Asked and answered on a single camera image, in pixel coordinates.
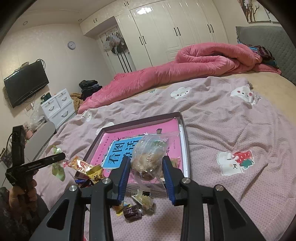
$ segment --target pink comforter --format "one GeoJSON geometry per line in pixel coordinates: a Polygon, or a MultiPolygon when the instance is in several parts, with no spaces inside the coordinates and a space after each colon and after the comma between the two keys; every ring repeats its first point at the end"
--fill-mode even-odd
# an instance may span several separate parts
{"type": "Polygon", "coordinates": [[[197,77],[241,74],[249,70],[281,74],[279,69],[261,62],[262,58],[243,44],[191,45],[181,49],[175,61],[131,73],[117,74],[110,84],[88,97],[78,113],[109,105],[152,87],[197,77]]]}

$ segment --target blue label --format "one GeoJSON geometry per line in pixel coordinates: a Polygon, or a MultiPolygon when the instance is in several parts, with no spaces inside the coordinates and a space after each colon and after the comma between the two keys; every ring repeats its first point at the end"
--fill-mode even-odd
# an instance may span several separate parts
{"type": "Polygon", "coordinates": [[[142,137],[143,136],[113,141],[102,163],[102,168],[118,168],[124,156],[132,158],[133,149],[142,137]]]}

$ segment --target grey headboard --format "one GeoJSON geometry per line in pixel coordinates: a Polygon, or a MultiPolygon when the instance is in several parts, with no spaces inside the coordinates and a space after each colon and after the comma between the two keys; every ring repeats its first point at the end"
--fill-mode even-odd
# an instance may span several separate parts
{"type": "Polygon", "coordinates": [[[282,76],[296,85],[296,49],[280,26],[236,27],[239,40],[264,46],[274,56],[282,76]]]}

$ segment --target brown fur item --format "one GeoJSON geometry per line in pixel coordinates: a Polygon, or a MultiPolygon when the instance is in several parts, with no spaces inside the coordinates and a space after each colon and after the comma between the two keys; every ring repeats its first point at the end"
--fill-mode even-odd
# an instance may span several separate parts
{"type": "Polygon", "coordinates": [[[77,114],[79,107],[83,104],[83,100],[79,99],[81,98],[80,93],[72,93],[70,94],[71,99],[73,100],[75,113],[77,114]]]}

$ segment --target wall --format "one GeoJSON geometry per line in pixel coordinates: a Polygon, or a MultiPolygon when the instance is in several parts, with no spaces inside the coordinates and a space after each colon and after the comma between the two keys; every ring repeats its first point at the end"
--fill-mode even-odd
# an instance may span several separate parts
{"type": "MultiPolygon", "coordinates": [[[[44,25],[7,35],[0,45],[0,78],[6,78],[24,62],[32,63],[39,58],[46,63],[45,72],[49,85],[36,94],[35,105],[40,103],[40,97],[48,91],[52,95],[64,88],[70,93],[81,92],[78,84],[82,80],[95,79],[101,85],[106,85],[112,80],[97,42],[83,36],[78,24],[44,25]],[[75,50],[68,49],[69,41],[75,42],[75,50]]],[[[25,110],[29,103],[12,109],[4,97],[4,82],[0,83],[2,149],[12,127],[29,121],[33,111],[25,110]]]]}
{"type": "Polygon", "coordinates": [[[224,24],[225,32],[230,44],[237,44],[236,26],[251,26],[251,25],[276,25],[274,22],[255,22],[248,23],[244,12],[238,0],[213,0],[221,20],[224,24]]]}

